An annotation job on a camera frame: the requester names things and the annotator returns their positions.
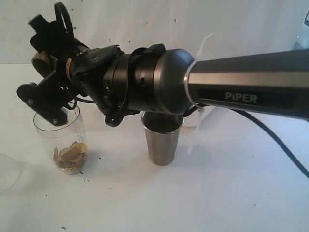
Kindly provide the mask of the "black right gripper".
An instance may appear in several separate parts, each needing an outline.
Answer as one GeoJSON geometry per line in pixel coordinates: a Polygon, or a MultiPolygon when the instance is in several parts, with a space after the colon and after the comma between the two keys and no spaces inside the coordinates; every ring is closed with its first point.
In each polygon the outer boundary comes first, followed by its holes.
{"type": "MultiPolygon", "coordinates": [[[[50,52],[68,42],[66,30],[58,21],[48,22],[37,15],[28,23],[35,31],[30,44],[37,52],[50,52]]],[[[89,96],[98,107],[103,106],[101,78],[121,54],[117,45],[86,49],[71,56],[52,57],[53,70],[38,84],[23,84],[18,97],[33,111],[54,126],[68,122],[70,101],[79,94],[89,96]]]]}

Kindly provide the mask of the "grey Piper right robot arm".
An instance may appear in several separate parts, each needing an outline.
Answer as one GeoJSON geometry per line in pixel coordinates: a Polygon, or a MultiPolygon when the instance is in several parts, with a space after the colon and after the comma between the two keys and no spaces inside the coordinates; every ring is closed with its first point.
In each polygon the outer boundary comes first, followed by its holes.
{"type": "Polygon", "coordinates": [[[195,61],[162,44],[130,54],[117,45],[90,49],[66,16],[48,22],[38,15],[30,25],[31,45],[45,55],[33,64],[43,80],[16,92],[55,126],[67,123],[65,108],[78,95],[89,96],[111,127],[140,111],[183,116],[193,104],[309,117],[308,50],[195,61]]]}

